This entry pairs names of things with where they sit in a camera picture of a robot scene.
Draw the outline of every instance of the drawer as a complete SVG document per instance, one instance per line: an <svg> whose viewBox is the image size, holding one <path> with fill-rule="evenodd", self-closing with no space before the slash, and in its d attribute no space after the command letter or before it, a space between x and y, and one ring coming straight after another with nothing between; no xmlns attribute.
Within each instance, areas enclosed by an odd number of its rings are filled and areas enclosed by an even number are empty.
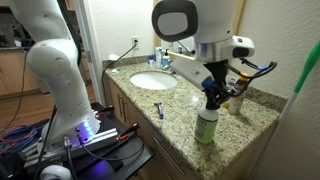
<svg viewBox="0 0 320 180"><path fill-rule="evenodd" d="M182 157L174 152L174 150L165 142L157 132L153 137L155 157L163 166L164 170L169 174L171 179L185 180L196 179L192 171L182 161Z"/></svg>

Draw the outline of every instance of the white sink basin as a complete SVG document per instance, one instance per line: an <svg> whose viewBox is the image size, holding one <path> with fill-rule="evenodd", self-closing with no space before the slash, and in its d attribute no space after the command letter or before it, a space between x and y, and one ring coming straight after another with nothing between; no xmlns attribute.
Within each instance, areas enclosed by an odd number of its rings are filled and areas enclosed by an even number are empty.
<svg viewBox="0 0 320 180"><path fill-rule="evenodd" d="M178 83L174 77L161 72L141 72L132 76L130 81L135 86L153 90L173 88Z"/></svg>

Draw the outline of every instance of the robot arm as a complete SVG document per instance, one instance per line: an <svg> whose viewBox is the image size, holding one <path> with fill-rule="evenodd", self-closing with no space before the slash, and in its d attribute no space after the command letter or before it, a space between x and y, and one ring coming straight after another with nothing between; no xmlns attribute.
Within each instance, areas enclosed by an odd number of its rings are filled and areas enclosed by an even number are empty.
<svg viewBox="0 0 320 180"><path fill-rule="evenodd" d="M178 58L170 67L206 93L209 110L218 109L231 95L225 86L228 60L255 52L251 39L233 36L234 8L235 0L163 0L152 13L153 28L161 39L174 42L194 37L196 61Z"/></svg>
<svg viewBox="0 0 320 180"><path fill-rule="evenodd" d="M8 3L36 42L27 55L27 64L46 82L57 107L45 146L46 156L63 151L61 144L66 135L74 146L79 145L75 129L89 142L100 125L92 113L77 66L78 50L57 1L9 0ZM48 125L42 131L43 139L47 131Z"/></svg>

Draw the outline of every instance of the toiletry bottle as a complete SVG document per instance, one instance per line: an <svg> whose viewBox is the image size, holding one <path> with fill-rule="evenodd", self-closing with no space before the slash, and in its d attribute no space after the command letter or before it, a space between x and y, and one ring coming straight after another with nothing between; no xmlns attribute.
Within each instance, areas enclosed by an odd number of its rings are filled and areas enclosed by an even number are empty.
<svg viewBox="0 0 320 180"><path fill-rule="evenodd" d="M169 61L170 61L170 56L168 54L168 49L166 49L166 53L164 54L164 56L162 57L162 68L165 68L169 65Z"/></svg>
<svg viewBox="0 0 320 180"><path fill-rule="evenodd" d="M234 85L234 91L235 94L238 94L240 91L242 91L245 88L245 85L247 84L248 79L240 76ZM244 91L240 96L238 97L231 97L229 99L229 108L228 112L232 115L238 115L240 113L244 97L246 96L246 91Z"/></svg>
<svg viewBox="0 0 320 180"><path fill-rule="evenodd" d="M153 68L153 62L154 62L153 55L150 55L149 56L149 62L148 62L149 68Z"/></svg>
<svg viewBox="0 0 320 180"><path fill-rule="evenodd" d="M216 110L208 110L201 107L198 110L198 118L194 137L201 143L209 143L213 140L219 113Z"/></svg>
<svg viewBox="0 0 320 180"><path fill-rule="evenodd" d="M156 67L161 68L162 47L156 47Z"/></svg>

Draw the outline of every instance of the wall outlet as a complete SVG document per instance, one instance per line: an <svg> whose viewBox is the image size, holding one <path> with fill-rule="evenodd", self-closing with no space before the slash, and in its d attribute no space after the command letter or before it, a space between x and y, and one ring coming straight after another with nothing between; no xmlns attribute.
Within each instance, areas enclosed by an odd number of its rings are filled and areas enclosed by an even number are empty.
<svg viewBox="0 0 320 180"><path fill-rule="evenodd" d="M134 41L135 40L137 40L138 41L138 44L136 45L136 47L135 48L133 48L133 49L139 49L139 36L131 36L131 41L132 41L132 46L134 46Z"/></svg>

